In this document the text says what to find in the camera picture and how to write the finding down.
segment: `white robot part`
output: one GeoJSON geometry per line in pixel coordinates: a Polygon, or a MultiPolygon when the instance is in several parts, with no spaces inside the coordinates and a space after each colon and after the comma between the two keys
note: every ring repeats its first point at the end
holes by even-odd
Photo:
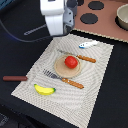
{"type": "Polygon", "coordinates": [[[67,0],[40,0],[41,14],[45,16],[51,36],[66,35],[73,29],[76,7],[72,11],[67,7],[67,0]]]}
{"type": "Polygon", "coordinates": [[[64,0],[40,0],[42,15],[53,16],[64,13],[64,0]]]}
{"type": "Polygon", "coordinates": [[[50,35],[63,34],[63,14],[54,16],[45,16],[45,21],[50,35]]]}

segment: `wooden handle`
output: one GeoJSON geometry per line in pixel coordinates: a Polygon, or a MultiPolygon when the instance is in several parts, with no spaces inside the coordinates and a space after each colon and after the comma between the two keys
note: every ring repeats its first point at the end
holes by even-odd
{"type": "Polygon", "coordinates": [[[92,59],[92,58],[89,58],[89,57],[85,57],[85,56],[81,56],[81,55],[77,55],[77,57],[78,57],[79,59],[86,60],[86,61],[90,61],[90,62],[92,62],[92,63],[95,63],[95,62],[96,62],[95,59],[92,59]]]}
{"type": "Polygon", "coordinates": [[[75,86],[77,88],[80,88],[80,89],[84,88],[84,86],[82,84],[76,83],[76,82],[71,81],[71,80],[66,79],[66,78],[63,78],[62,81],[65,82],[65,83],[68,83],[70,85],[73,85],[73,86],[75,86]]]}

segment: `banana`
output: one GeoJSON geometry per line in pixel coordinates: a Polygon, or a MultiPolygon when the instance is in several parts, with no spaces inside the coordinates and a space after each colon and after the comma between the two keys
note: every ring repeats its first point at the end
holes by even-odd
{"type": "Polygon", "coordinates": [[[41,95],[50,95],[56,91],[55,88],[44,88],[37,84],[34,84],[36,91],[41,95]]]}

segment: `knife with wooden handle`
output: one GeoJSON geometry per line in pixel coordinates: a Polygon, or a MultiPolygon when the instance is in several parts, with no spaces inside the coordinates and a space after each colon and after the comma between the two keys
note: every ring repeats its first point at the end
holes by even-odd
{"type": "Polygon", "coordinates": [[[79,84],[77,82],[71,81],[71,80],[69,80],[67,78],[62,78],[62,81],[65,82],[65,83],[68,83],[70,85],[73,85],[73,86],[75,86],[77,88],[80,88],[80,89],[84,88],[84,86],[82,84],[79,84]]]}
{"type": "MultiPolygon", "coordinates": [[[[57,51],[59,51],[61,53],[64,53],[64,54],[72,54],[72,53],[69,53],[69,52],[62,51],[60,49],[57,49],[57,51]]],[[[93,58],[89,58],[89,57],[82,56],[82,55],[75,55],[75,54],[72,54],[72,55],[78,57],[79,59],[86,60],[86,61],[89,61],[89,62],[92,62],[92,63],[95,63],[96,62],[96,60],[93,59],[93,58]]]]}

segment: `black tablecloth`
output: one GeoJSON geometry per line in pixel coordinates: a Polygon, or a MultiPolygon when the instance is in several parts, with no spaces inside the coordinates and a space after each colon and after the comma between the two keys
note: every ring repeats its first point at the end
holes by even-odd
{"type": "MultiPolygon", "coordinates": [[[[23,33],[45,24],[40,13],[40,1],[26,0],[4,15],[6,28],[18,38],[33,40],[47,36],[47,28],[24,36],[23,33]]],[[[99,90],[88,128],[128,127],[128,44],[86,33],[71,34],[114,45],[99,90]]],[[[43,111],[25,101],[11,96],[20,82],[4,82],[3,76],[26,75],[40,57],[51,39],[35,43],[19,42],[0,26],[0,104],[30,116],[51,128],[76,128],[74,125],[43,111]]]]}

